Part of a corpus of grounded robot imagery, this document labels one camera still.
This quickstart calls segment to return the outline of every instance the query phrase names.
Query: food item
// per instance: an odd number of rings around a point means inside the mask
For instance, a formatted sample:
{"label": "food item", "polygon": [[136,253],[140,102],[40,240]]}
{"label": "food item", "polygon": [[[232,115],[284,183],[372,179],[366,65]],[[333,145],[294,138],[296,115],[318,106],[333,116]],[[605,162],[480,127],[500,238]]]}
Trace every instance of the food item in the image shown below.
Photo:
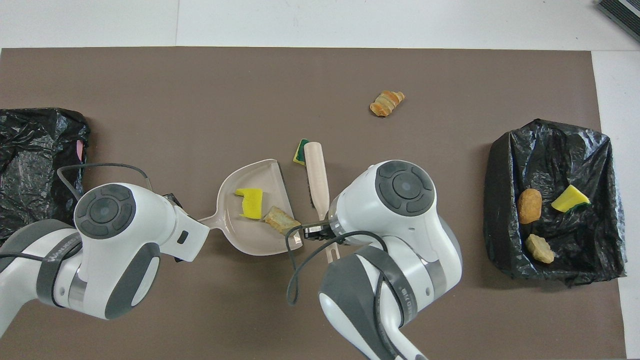
{"label": "food item", "polygon": [[404,100],[404,94],[402,92],[385,90],[369,105],[369,109],[377,116],[386,117],[391,114],[391,111],[393,111],[402,100]]}
{"label": "food item", "polygon": [[526,189],[518,198],[518,219],[521,224],[530,224],[542,214],[542,195],[536,189]]}
{"label": "food item", "polygon": [[533,258],[542,261],[545,264],[551,264],[556,254],[551,251],[551,246],[544,238],[531,234],[525,241],[527,250],[533,255]]}
{"label": "food item", "polygon": [[298,163],[302,166],[307,165],[307,163],[305,163],[305,152],[303,148],[305,147],[305,144],[308,142],[309,140],[307,139],[300,140],[300,143],[298,144],[298,148],[296,149],[296,154],[294,154],[293,156],[293,162]]}
{"label": "food item", "polygon": [[244,197],[241,216],[256,220],[262,218],[262,189],[236,189],[235,194]]}
{"label": "food item", "polygon": [[551,207],[566,213],[573,209],[575,206],[582,204],[591,204],[586,195],[580,192],[574,185],[569,185],[560,196],[551,203]]}
{"label": "food item", "polygon": [[283,235],[286,235],[287,231],[292,227],[301,225],[298,221],[287,215],[287,213],[277,206],[272,206],[267,215],[264,215],[263,220]]}

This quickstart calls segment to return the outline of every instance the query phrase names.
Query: white robotic arm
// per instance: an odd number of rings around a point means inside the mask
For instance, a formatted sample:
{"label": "white robotic arm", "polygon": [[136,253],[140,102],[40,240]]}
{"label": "white robotic arm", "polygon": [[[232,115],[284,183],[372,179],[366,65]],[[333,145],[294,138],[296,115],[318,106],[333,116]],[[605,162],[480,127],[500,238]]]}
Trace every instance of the white robotic arm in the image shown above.
{"label": "white robotic arm", "polygon": [[140,186],[111,183],[82,196],[77,229],[42,220],[0,248],[0,336],[33,299],[103,319],[145,297],[160,253],[192,261],[209,234],[169,199]]}
{"label": "white robotic arm", "polygon": [[460,281],[458,242],[436,212],[427,173],[406,161],[371,166],[332,203],[336,235],[369,231],[329,264],[319,300],[329,322],[369,359],[426,359],[399,331]]}

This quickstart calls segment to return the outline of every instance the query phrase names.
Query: gray strap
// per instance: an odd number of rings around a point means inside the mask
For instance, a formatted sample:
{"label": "gray strap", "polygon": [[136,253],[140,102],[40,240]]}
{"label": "gray strap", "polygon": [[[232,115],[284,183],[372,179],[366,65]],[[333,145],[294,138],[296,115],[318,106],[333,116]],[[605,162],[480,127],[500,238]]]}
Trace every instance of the gray strap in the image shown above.
{"label": "gray strap", "polygon": [[418,315],[417,301],[409,280],[389,254],[373,246],[365,246],[358,249],[356,254],[365,258],[375,266],[388,281],[396,301],[402,309],[401,327],[408,324]]}
{"label": "gray strap", "polygon": [[38,271],[38,279],[36,281],[36,293],[38,299],[43,303],[51,306],[60,306],[54,299],[53,291],[58,277],[58,271],[62,265],[62,260],[74,247],[81,243],[80,233],[73,233],[62,239],[51,251],[44,257]]}

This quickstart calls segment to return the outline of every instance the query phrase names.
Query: croissant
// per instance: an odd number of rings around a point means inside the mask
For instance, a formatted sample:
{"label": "croissant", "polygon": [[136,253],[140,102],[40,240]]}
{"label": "croissant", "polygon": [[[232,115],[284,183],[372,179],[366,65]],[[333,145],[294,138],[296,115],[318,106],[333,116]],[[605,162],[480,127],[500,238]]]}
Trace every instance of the croissant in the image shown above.
{"label": "croissant", "polygon": [[393,111],[402,100],[404,100],[404,94],[402,92],[385,90],[369,105],[369,109],[377,116],[386,117],[391,114],[391,111]]}

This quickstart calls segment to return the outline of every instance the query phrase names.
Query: brush handle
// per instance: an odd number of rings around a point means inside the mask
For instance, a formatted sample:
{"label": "brush handle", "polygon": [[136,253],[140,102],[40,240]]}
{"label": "brush handle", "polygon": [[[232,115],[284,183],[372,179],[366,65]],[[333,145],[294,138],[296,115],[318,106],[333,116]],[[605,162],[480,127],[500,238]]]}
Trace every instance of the brush handle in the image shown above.
{"label": "brush handle", "polygon": [[[318,218],[324,220],[327,211],[329,211],[329,184],[326,179],[326,167],[324,166],[324,155],[322,145],[319,142],[306,143],[304,148],[305,163],[307,167],[307,177],[309,179],[309,192],[311,201],[316,208]],[[331,263],[336,259],[340,259],[340,252],[336,243],[331,244],[325,250],[326,260]]]}

